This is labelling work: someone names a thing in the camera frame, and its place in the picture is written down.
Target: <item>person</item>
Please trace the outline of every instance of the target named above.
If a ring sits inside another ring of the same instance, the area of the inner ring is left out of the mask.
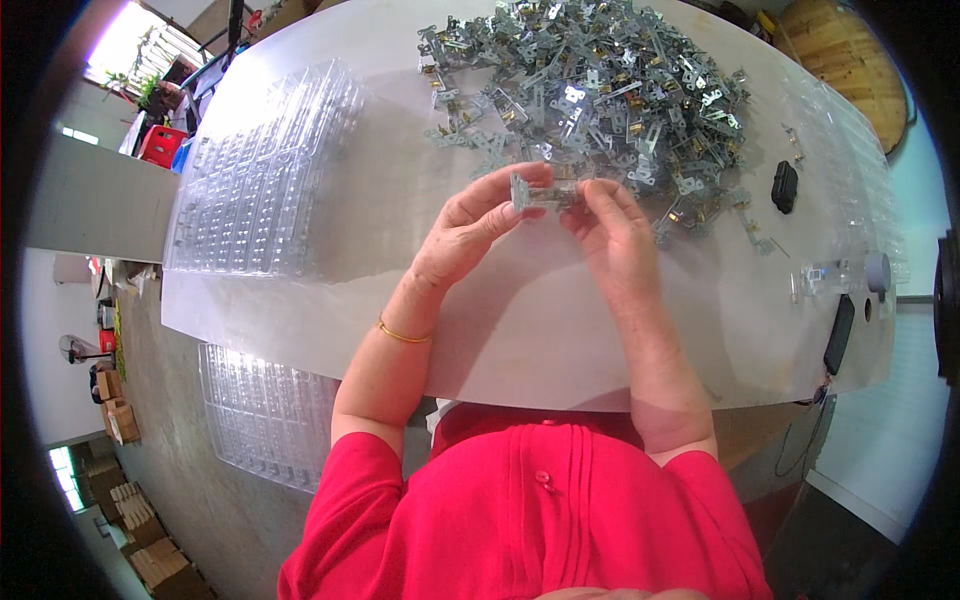
[[[406,482],[403,432],[423,394],[444,295],[516,214],[506,167],[450,198],[353,357],[332,448],[280,598],[770,598],[756,542],[716,460],[708,400],[660,293],[634,198],[581,181],[561,224],[579,240],[623,341],[630,418],[462,403]]]

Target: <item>stool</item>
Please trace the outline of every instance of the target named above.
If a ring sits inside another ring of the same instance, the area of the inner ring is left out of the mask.
[[[143,138],[143,143],[140,145],[140,156],[137,158],[169,169],[170,165],[173,164],[177,148],[180,147],[180,143],[187,136],[187,132],[154,125],[147,132],[146,137]]]

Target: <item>white table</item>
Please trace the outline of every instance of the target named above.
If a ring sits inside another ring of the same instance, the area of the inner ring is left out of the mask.
[[[830,258],[820,231],[816,153],[807,149],[794,214],[770,202],[776,165],[793,155],[780,121],[788,113],[784,77],[807,77],[774,48],[706,12],[650,0],[731,73],[750,76],[745,114],[753,194],[749,216],[791,258],[760,256],[735,214],[721,215],[710,237],[674,236],[660,252],[665,294],[684,347],[716,408],[811,397],[824,377],[823,353],[838,298],[789,299],[789,272]],[[374,94],[338,167],[336,202],[324,228],[324,271],[331,283],[166,273],[162,322],[202,340],[266,360],[342,377],[445,199],[468,183],[481,161],[466,149],[433,148],[422,136],[442,115],[416,70],[416,31],[454,12],[473,18],[491,1],[437,0],[399,5],[352,0],[270,36],[233,63],[207,118],[244,85],[265,84],[333,57],[345,60]],[[458,84],[465,82],[457,79]],[[877,383],[890,366],[894,321],[863,318],[857,307],[834,390]],[[612,320],[579,249],[550,216],[523,224],[451,290],[435,334],[426,392],[465,401],[540,408],[625,410],[628,377]]]

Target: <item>plastic blister tray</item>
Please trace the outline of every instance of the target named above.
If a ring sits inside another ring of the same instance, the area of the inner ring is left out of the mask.
[[[226,102],[203,120],[184,166],[164,269],[314,275],[310,219],[363,91],[331,60]]]
[[[831,257],[886,252],[894,282],[909,281],[893,184],[870,121],[823,82],[804,74],[789,83],[789,124],[815,153],[816,184],[832,209]]]
[[[200,344],[204,409],[221,460],[291,488],[315,492],[330,449],[340,381]]]

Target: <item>black device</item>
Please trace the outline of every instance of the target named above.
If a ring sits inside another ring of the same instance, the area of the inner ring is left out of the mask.
[[[847,340],[850,339],[850,330],[853,327],[853,315],[856,309],[850,296],[840,297],[840,306],[837,307],[837,316],[833,320],[833,330],[830,332],[830,341],[827,342],[827,351],[824,352],[824,365],[827,372],[836,375],[840,371],[844,352],[847,351]]]
[[[786,160],[777,165],[777,174],[774,175],[774,189],[770,192],[777,209],[785,215],[793,212],[793,205],[797,201],[797,170]]]

